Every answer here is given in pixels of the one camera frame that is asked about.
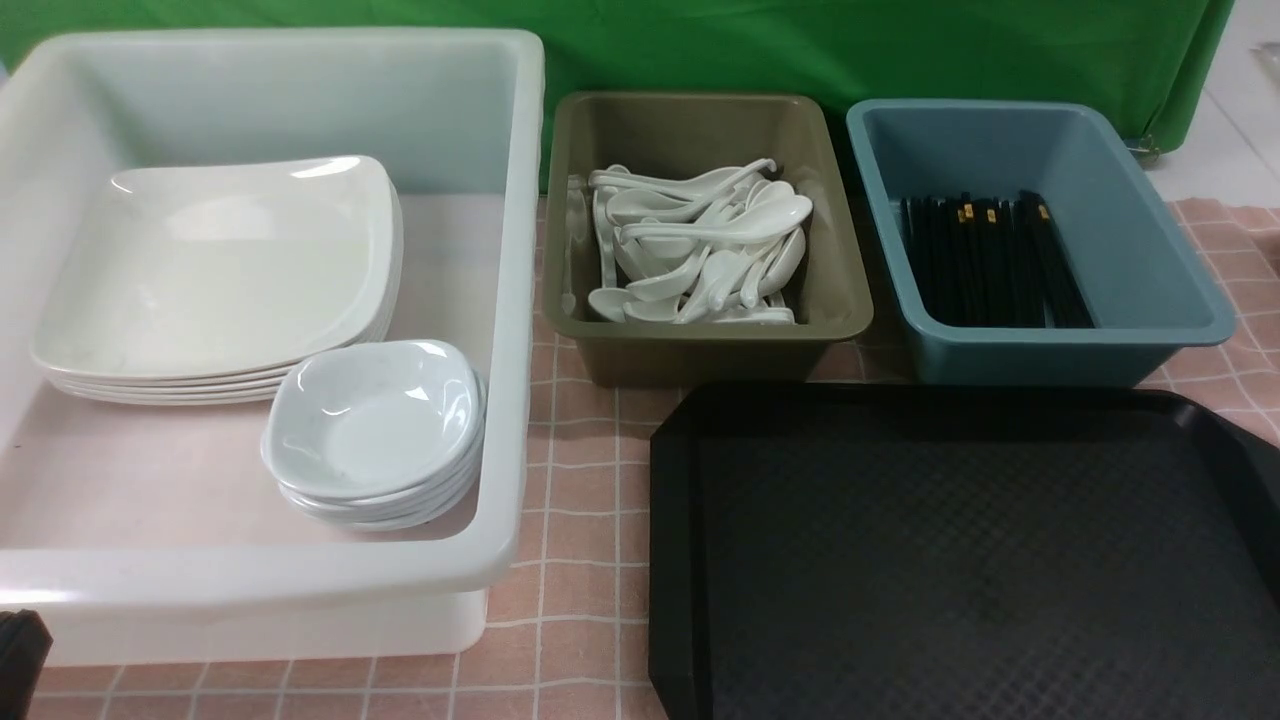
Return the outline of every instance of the green cloth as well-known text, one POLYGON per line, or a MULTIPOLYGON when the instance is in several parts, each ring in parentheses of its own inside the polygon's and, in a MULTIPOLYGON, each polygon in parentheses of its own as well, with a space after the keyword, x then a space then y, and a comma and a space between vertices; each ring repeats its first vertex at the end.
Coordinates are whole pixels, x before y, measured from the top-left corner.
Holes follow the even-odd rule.
POLYGON ((1083 102, 1183 142, 1231 0, 0 0, 0 58, 74 31, 520 27, 547 47, 547 123, 575 90, 1083 102))

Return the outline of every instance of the blue plastic bin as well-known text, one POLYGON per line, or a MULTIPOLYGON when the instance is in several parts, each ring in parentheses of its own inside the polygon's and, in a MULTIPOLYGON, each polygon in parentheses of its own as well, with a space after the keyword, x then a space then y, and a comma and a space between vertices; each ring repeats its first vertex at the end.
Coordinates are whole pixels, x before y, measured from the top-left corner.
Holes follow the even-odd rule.
POLYGON ((849 135, 927 383, 1132 387, 1235 313, 1110 123, 1080 105, 869 100, 849 135), (1096 329, 957 328, 920 301, 900 200, 1044 196, 1096 329))

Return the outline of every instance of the olive green bin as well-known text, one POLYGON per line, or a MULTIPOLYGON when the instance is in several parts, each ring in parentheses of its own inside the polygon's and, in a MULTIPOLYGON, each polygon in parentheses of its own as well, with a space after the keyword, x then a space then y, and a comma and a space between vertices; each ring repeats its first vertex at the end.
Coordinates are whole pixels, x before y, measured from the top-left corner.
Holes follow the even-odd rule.
POLYGON ((872 322, 872 296, 822 110, 794 95, 581 92, 556 110, 547 201, 543 313, 576 341, 605 387, 694 387, 731 379, 805 379, 827 346, 872 322), (792 327, 609 323, 588 309, 600 286, 591 170, 690 178, 758 158, 813 199, 808 252, 783 288, 792 327))

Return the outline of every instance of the chopstick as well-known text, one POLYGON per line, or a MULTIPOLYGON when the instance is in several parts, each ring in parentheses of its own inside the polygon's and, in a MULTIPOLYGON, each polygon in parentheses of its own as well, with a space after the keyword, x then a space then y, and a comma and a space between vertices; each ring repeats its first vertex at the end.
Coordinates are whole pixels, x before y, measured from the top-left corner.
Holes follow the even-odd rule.
POLYGON ((1050 310, 1053 313, 1053 325, 1059 328, 1092 328, 1080 288, 1075 283, 1062 243, 1053 229, 1052 218, 1044 199, 1030 191, 1019 193, 1023 202, 1023 217, 1028 224, 1039 260, 1041 278, 1044 282, 1050 310))
POLYGON ((905 197, 902 242, 925 311, 955 327, 1092 328, 1039 195, 905 197))

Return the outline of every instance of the stack of plates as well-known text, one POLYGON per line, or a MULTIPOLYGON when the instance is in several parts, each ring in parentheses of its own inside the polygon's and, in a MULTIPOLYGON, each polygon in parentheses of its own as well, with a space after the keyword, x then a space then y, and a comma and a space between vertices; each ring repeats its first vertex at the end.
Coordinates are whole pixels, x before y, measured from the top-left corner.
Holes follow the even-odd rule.
POLYGON ((128 170, 83 218, 32 357, 92 400, 270 400, 303 359, 387 336, 402 255, 371 158, 128 170))
POLYGON ((462 352, 399 341, 323 352, 280 386, 262 460, 302 512, 399 530, 449 511, 480 475, 484 388, 462 352))

